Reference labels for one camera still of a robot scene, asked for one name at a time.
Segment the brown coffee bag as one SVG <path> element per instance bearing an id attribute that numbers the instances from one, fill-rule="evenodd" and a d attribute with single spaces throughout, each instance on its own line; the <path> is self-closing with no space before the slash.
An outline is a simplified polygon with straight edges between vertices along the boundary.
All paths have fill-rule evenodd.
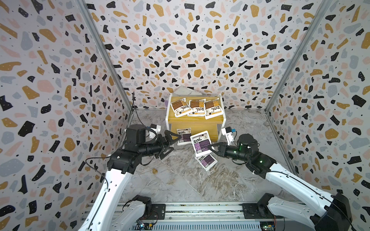
<path id="1" fill-rule="evenodd" d="M 204 117 L 206 115 L 205 102 L 206 99 L 189 100 L 191 112 L 188 114 L 188 116 Z"/>
<path id="2" fill-rule="evenodd" d="M 176 118 L 188 115 L 192 112 L 192 108 L 186 102 L 186 98 L 180 98 L 174 102 L 171 102 L 171 108 Z"/>
<path id="3" fill-rule="evenodd" d="M 224 110 L 220 99 L 216 98 L 205 102 L 205 119 L 211 119 L 217 116 L 223 116 Z"/>

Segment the purple coffee bag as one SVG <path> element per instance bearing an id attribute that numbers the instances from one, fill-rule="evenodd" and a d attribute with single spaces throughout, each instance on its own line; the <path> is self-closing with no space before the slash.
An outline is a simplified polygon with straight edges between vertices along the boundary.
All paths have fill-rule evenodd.
<path id="1" fill-rule="evenodd" d="M 217 159 L 215 159 L 211 154 L 195 157 L 195 159 L 206 171 L 209 171 L 218 162 Z"/>
<path id="2" fill-rule="evenodd" d="M 203 131 L 190 137 L 196 157 L 210 154 L 209 146 L 212 144 L 208 131 Z"/>
<path id="3" fill-rule="evenodd" d="M 176 132 L 178 135 L 181 136 L 181 139 L 178 140 L 177 142 L 177 145 L 179 146 L 183 146 L 183 145 L 187 145 L 187 144 L 191 144 L 191 128 L 187 128 L 187 129 L 176 129 Z"/>

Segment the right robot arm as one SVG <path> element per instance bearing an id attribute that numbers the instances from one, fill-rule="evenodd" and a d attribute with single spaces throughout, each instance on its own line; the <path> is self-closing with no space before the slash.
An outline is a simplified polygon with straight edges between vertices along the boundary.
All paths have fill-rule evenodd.
<path id="1" fill-rule="evenodd" d="M 243 161 L 253 174 L 278 185 L 300 200 L 300 203 L 290 202 L 266 193 L 259 200 L 262 210 L 316 231 L 348 231 L 353 227 L 347 197 L 341 193 L 333 195 L 307 183 L 260 152 L 258 147 L 257 140 L 250 134 L 241 135 L 237 146 L 226 142 L 208 145 L 208 149 L 217 156 Z"/>

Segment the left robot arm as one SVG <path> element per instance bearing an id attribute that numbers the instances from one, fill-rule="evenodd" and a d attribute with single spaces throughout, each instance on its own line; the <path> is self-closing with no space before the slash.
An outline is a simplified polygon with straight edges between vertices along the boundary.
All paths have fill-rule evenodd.
<path id="1" fill-rule="evenodd" d="M 166 130 L 163 135 L 142 124 L 126 129 L 123 148 L 109 158 L 103 186 L 81 231 L 127 231 L 144 215 L 151 214 L 151 200 L 137 196 L 129 201 L 114 218 L 120 197 L 144 157 L 163 160 L 174 148 L 181 135 Z"/>

